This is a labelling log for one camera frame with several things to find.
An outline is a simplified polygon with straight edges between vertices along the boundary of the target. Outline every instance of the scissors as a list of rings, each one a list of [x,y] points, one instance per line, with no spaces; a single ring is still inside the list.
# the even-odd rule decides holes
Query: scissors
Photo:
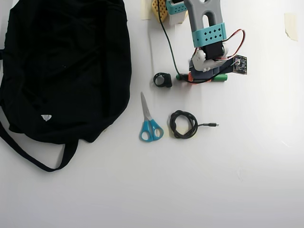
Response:
[[[143,92],[141,92],[141,98],[142,98],[142,110],[143,110],[144,122],[142,125],[142,131],[140,134],[140,138],[144,142],[149,143],[149,142],[153,142],[153,141],[161,139],[163,137],[164,131],[151,117],[149,109],[148,109],[148,105],[146,102],[146,98],[144,98]],[[155,134],[157,131],[160,132],[160,136],[157,136]],[[147,133],[148,139],[144,139],[142,137],[144,133]]]

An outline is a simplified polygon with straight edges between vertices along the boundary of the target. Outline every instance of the circuit board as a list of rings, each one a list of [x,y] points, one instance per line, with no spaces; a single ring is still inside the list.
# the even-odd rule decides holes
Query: circuit board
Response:
[[[233,67],[233,73],[246,75],[247,74],[247,57],[236,55],[234,57],[233,61],[234,62],[238,61]]]

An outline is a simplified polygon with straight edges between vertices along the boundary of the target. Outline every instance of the green wire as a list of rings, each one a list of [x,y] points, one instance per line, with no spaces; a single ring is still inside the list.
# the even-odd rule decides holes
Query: green wire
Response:
[[[166,29],[165,29],[165,27],[163,26],[163,23],[162,23],[161,10],[160,10],[160,0],[157,0],[157,6],[158,6],[158,18],[160,20],[162,30],[164,31],[164,33],[166,35],[166,38],[168,40],[169,46],[170,46],[170,51],[171,51],[171,55],[172,55],[172,58],[173,58],[173,63],[174,63],[175,70],[176,70],[177,74],[179,76],[181,76],[181,74],[179,73],[179,70],[177,69],[177,66],[176,66],[176,62],[175,62],[175,58],[174,58],[174,53],[173,53],[173,50],[172,50],[171,42],[169,40],[168,34],[166,32]]]

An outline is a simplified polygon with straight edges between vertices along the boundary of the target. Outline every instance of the scissor blade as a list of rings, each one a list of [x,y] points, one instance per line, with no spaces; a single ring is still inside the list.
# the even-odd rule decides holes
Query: scissor blade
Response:
[[[151,120],[152,117],[150,115],[149,109],[148,109],[148,105],[146,102],[146,98],[143,95],[143,92],[141,92],[141,98],[142,98],[142,111],[143,111],[143,116],[145,120]]]

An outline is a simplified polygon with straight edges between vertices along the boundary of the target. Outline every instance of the yellow base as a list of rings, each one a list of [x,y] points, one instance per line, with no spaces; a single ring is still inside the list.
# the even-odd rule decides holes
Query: yellow base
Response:
[[[161,21],[164,22],[168,16],[168,11],[166,9],[166,0],[158,0],[160,2],[160,13],[161,13]],[[152,2],[152,11],[156,16],[157,21],[160,23],[160,19],[158,16],[158,2],[154,0]]]

